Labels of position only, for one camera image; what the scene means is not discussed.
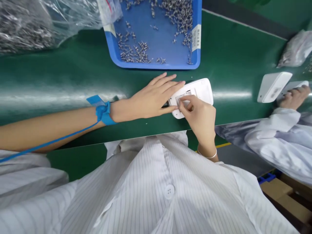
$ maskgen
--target bracelet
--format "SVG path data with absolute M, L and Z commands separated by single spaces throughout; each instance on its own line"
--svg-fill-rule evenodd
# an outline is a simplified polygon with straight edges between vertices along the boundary
M 215 154 L 214 154 L 214 156 L 212 156 L 212 157 L 210 157 L 210 158 L 205 157 L 205 156 L 204 156 L 204 157 L 205 157 L 205 158 L 208 158 L 208 159 L 211 159 L 211 158 L 213 158 L 213 157 L 215 157 L 215 156 L 217 155 L 217 152 L 218 152 L 218 151 L 217 151 L 217 148 L 216 148 L 216 149 L 215 149 Z M 197 147 L 197 153 L 200 154 L 201 156 L 203 156 L 203 155 L 199 152 L 198 147 Z

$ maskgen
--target white label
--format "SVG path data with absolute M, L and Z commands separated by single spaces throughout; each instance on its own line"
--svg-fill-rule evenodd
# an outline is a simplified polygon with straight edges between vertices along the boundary
M 202 27 L 201 24 L 196 25 L 192 30 L 192 52 L 196 49 L 201 48 L 201 38 L 202 38 Z
M 116 31 L 115 31 L 114 24 L 105 25 L 103 28 L 104 28 L 104 31 L 111 32 L 116 37 Z

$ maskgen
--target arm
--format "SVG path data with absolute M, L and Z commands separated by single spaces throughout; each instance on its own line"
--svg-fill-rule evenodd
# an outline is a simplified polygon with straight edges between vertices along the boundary
M 111 104 L 111 118 L 119 123 L 138 118 L 150 118 L 177 109 L 177 106 L 167 108 L 162 108 L 162 106 L 170 96 L 183 87 L 185 82 L 173 82 L 171 80 L 176 75 L 168 77 L 166 75 L 165 72 L 154 78 L 133 97 L 113 102 Z M 88 107 L 70 110 L 1 126 L 0 149 L 22 151 L 82 130 L 97 122 L 95 109 L 95 107 Z M 37 152 L 51 151 L 87 132 L 104 126 L 104 123 L 99 122 L 80 134 L 41 148 Z
M 184 96 L 180 101 L 188 100 L 190 103 L 185 108 L 180 102 L 179 109 L 185 116 L 190 127 L 192 128 L 197 140 L 197 153 L 208 158 L 212 162 L 218 162 L 218 155 L 215 147 L 215 108 L 198 99 L 195 95 Z
M 268 119 L 261 120 L 245 137 L 246 144 L 258 155 L 301 181 L 311 180 L 312 150 L 275 135 L 277 131 L 286 133 L 297 124 L 300 113 L 296 109 L 309 92 L 308 87 L 291 90 L 280 103 L 280 108 L 275 109 Z

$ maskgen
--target electronic device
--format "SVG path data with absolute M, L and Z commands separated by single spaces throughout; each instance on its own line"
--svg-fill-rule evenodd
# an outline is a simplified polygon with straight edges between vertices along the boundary
M 172 97 L 168 100 L 168 105 L 179 106 L 179 99 L 186 95 L 195 95 L 204 102 L 207 102 L 211 105 L 214 104 L 211 85 L 207 78 L 196 80 L 184 85 L 183 88 L 172 95 Z M 189 101 L 183 101 L 183 104 L 186 107 L 189 104 Z M 184 115 L 180 112 L 180 110 L 175 110 L 172 112 L 172 114 L 177 119 L 184 118 Z
M 298 87 L 302 87 L 303 85 L 309 86 L 309 82 L 308 81 L 292 81 L 289 82 L 281 91 L 281 93 L 278 95 L 278 97 L 276 98 L 277 102 L 280 102 L 283 98 L 284 95 L 286 93 L 288 93 L 288 90 L 294 89 L 294 88 L 298 88 Z
M 257 102 L 273 102 L 292 77 L 292 73 L 278 72 L 264 75 Z

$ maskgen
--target yellow strip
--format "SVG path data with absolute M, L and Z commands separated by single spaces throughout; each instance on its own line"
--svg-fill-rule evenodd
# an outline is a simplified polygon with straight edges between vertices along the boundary
M 218 146 L 216 146 L 216 148 L 220 148 L 220 147 L 223 147 L 223 146 L 227 146 L 227 145 L 230 145 L 231 143 L 225 143 L 225 144 L 222 144 L 222 145 L 218 145 Z

